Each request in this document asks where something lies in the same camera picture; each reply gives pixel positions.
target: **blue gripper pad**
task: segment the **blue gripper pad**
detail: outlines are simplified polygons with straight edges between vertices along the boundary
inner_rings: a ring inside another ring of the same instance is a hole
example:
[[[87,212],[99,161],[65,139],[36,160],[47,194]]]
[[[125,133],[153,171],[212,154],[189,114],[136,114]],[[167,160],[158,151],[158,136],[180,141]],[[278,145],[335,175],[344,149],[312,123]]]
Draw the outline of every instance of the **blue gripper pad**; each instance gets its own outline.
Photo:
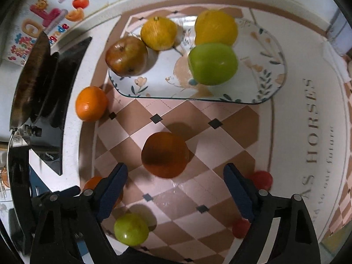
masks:
[[[113,174],[117,167],[119,167],[120,165],[121,164],[117,164],[111,174]],[[113,206],[124,188],[128,176],[128,170],[126,165],[123,164],[118,170],[118,172],[114,176],[112,176],[112,178],[111,174],[107,178],[101,180],[101,182],[107,181],[108,184],[103,195],[100,197],[98,212],[96,215],[96,218],[99,222],[102,222],[105,218],[108,218],[110,216]]]
[[[227,164],[224,167],[225,184],[233,200],[235,201],[235,204],[237,205],[242,217],[248,219],[249,222],[252,223],[254,219],[253,203],[250,197],[248,196],[246,190],[243,188],[240,180],[237,178],[236,174],[231,169],[231,166],[234,165]]]

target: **yellow orange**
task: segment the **yellow orange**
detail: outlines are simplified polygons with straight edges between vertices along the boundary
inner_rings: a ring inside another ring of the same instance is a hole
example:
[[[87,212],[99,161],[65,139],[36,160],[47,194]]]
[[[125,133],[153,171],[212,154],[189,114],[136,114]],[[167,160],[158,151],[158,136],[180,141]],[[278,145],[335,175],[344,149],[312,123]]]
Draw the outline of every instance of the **yellow orange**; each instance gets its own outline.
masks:
[[[140,30],[140,38],[151,49],[165,51],[175,43],[177,25],[165,17],[153,17],[147,20]]]

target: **screw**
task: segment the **screw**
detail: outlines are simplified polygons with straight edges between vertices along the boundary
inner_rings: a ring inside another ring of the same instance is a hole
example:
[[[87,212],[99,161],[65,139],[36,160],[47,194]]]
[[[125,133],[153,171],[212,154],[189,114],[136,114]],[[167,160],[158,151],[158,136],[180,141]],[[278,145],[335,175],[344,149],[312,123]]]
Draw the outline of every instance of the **screw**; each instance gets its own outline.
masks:
[[[85,191],[83,192],[83,194],[84,194],[85,196],[90,196],[90,195],[93,194],[93,190],[87,189],[87,190],[85,190]]]
[[[268,192],[266,190],[259,190],[259,194],[261,196],[267,196],[268,195]]]
[[[296,201],[301,201],[302,200],[302,197],[300,195],[293,195],[293,198],[296,200]]]
[[[50,201],[56,201],[57,200],[57,195],[52,195],[49,197]]]

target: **tomato illustration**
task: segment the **tomato illustration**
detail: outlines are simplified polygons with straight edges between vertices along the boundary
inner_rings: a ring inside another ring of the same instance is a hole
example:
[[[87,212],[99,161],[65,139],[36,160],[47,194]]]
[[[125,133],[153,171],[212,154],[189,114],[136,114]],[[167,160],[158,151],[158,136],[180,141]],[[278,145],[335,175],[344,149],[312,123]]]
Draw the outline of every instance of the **tomato illustration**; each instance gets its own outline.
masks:
[[[77,8],[86,8],[89,5],[89,0],[73,0],[72,1],[72,6],[77,9]]]

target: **yellow lemon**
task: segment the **yellow lemon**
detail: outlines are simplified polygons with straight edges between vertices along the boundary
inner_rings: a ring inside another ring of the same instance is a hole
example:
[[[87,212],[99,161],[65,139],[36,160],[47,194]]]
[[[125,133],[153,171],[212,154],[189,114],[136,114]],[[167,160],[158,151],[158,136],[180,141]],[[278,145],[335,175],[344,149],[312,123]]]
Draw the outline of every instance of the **yellow lemon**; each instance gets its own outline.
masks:
[[[140,38],[155,51],[165,51],[175,43],[177,25],[165,17],[150,18],[140,30]]]
[[[197,17],[194,30],[196,45],[219,42],[231,46],[238,36],[235,19],[218,10],[201,12]]]

